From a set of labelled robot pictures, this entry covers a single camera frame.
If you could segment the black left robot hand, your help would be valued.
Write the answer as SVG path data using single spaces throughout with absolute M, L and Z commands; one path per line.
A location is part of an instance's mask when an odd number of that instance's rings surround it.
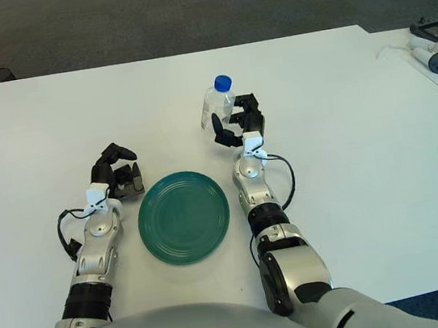
M 91 168 L 91 182 L 108 186 L 108 198 L 126 200 L 143 194 L 137 155 L 130 149 L 111 143 Z

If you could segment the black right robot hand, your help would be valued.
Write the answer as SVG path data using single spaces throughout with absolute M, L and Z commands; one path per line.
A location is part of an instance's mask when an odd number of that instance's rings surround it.
M 240 107 L 242 112 L 233 114 L 230 117 L 229 124 L 239 125 L 242 130 L 242 135 L 235 136 L 234 132 L 227 128 L 224 129 L 220 118 L 213 112 L 211 121 L 215 132 L 215 142 L 228 147 L 239 147 L 244 146 L 245 133 L 258 132 L 260 136 L 263 136 L 265 117 L 259 110 L 259 104 L 255 96 L 252 93 L 236 96 L 234 107 Z

